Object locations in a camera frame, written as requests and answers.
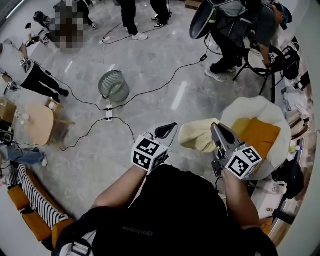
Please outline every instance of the hand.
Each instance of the hand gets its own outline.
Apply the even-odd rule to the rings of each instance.
[[[267,60],[267,61],[265,61],[265,60],[262,60],[262,62],[263,62],[263,64],[265,65],[265,67],[267,68],[267,69],[271,69],[271,62],[270,62],[270,60]]]

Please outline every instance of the shoe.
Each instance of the shoe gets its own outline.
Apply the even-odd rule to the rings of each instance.
[[[168,25],[168,23],[167,23],[167,24],[158,23],[158,24],[154,25],[154,27],[155,27],[156,29],[160,29],[160,28],[162,28],[162,27],[164,27],[164,26],[166,26],[166,25]]]
[[[62,95],[62,96],[64,96],[64,97],[68,97],[69,91],[68,91],[68,90],[64,90],[64,89],[61,89],[60,95]]]
[[[92,23],[91,28],[93,28],[94,30],[96,30],[98,28],[98,26],[94,23]]]
[[[43,167],[47,167],[48,166],[48,159],[47,159],[46,153],[43,153],[43,154],[44,154],[44,159],[42,160],[41,164]]]
[[[151,18],[151,20],[154,21],[154,22],[158,22],[159,21],[158,15],[154,16],[153,18]]]
[[[234,72],[237,71],[237,66],[234,66],[234,67],[232,67],[232,68],[229,68],[227,71],[230,72],[230,73],[234,73]]]
[[[135,24],[136,28],[139,27],[139,23],[138,22],[135,22],[134,24]]]
[[[208,77],[211,77],[211,78],[213,78],[213,79],[215,79],[216,81],[218,81],[218,82],[225,82],[225,81],[227,81],[227,78],[223,75],[223,74],[215,74],[215,73],[212,73],[211,71],[210,71],[210,69],[206,69],[205,71],[204,71],[204,73],[208,76]]]
[[[138,33],[136,35],[133,35],[132,39],[133,40],[141,40],[142,41],[142,40],[147,40],[148,36],[146,34]]]

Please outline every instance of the black t-shirt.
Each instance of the black t-shirt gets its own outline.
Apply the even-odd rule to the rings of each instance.
[[[243,230],[228,217],[210,182],[168,165],[147,176],[130,208],[94,208],[65,228],[52,255],[59,256],[63,246],[93,231],[95,256],[193,251],[198,255],[277,255],[259,228]]]

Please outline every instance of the white wall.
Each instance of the white wall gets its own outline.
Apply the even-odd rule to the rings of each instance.
[[[301,46],[309,71],[314,101],[316,130],[320,129],[320,4],[311,0],[309,9],[297,29],[296,38]],[[320,244],[320,136],[314,167],[301,209],[289,232],[278,247],[279,256],[310,256]]]
[[[30,231],[7,188],[0,187],[0,248],[6,256],[50,256],[48,251]]]
[[[40,32],[42,27],[34,21],[35,12],[41,11],[49,16],[54,13],[54,6],[58,2],[59,0],[25,0],[0,30],[0,42],[10,36],[26,38],[28,23],[32,23],[32,29]]]

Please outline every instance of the marble floor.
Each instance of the marble floor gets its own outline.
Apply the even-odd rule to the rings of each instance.
[[[112,1],[99,2],[90,11],[90,17],[98,25],[84,31],[83,48],[76,53],[58,51],[48,56],[42,64],[52,75],[68,84],[81,100],[100,104],[98,82],[109,69],[121,70],[130,87],[130,100],[134,95],[160,88],[183,65],[197,63],[206,52],[204,40],[192,40],[189,27],[195,14],[186,9],[181,1],[171,0],[173,13],[169,25],[148,33],[146,41],[131,38],[103,45],[99,41],[119,24],[120,7]],[[136,22],[140,32],[151,30],[155,15],[148,0],[137,0]],[[126,37],[122,25],[112,31],[109,42]],[[213,40],[210,46],[215,49]],[[238,97],[255,97],[263,79],[250,70],[244,70],[236,82],[234,73],[226,74],[228,81],[219,83],[204,73],[206,67],[219,61],[220,56],[208,53],[208,59],[200,64],[182,68],[172,82],[163,89],[135,98],[125,107],[114,110],[114,116],[127,122],[137,137],[158,123],[177,122],[179,126],[196,120],[220,118],[225,107]],[[45,102],[46,98],[22,89],[10,93],[20,111],[30,102]],[[65,107],[62,117],[75,121],[67,129],[61,127],[54,139],[65,146],[72,146],[85,135],[93,123],[105,117],[95,106],[76,101],[72,95],[61,98]],[[30,143],[20,121],[16,121],[15,140]],[[90,134],[76,147],[60,151],[53,146],[41,149],[48,157],[48,166],[32,168],[52,196],[76,218],[83,215],[95,198],[115,182],[130,166],[133,139],[129,128],[120,120],[97,123]],[[178,144],[176,137],[169,161],[183,171],[191,171],[210,182],[216,178],[211,167],[211,154],[186,149]]]

